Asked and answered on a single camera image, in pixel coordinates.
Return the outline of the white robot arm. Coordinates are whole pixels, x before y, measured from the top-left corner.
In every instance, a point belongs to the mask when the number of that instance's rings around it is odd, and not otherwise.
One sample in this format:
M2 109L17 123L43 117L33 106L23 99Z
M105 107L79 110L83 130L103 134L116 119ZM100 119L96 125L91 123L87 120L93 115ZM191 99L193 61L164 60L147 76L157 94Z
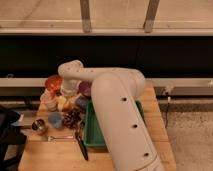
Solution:
M58 67L61 93L74 94L80 81L91 86L91 99L116 171L165 171L137 108L146 80L137 69L86 68L79 60Z

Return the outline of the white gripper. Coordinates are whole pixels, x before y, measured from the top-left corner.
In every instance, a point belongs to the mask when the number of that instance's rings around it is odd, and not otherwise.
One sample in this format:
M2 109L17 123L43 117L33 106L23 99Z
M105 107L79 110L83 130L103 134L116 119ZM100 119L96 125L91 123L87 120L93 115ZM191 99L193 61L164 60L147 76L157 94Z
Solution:
M61 94L64 97L71 97L77 94L78 92L78 85L80 81L79 80L62 80L61 85Z

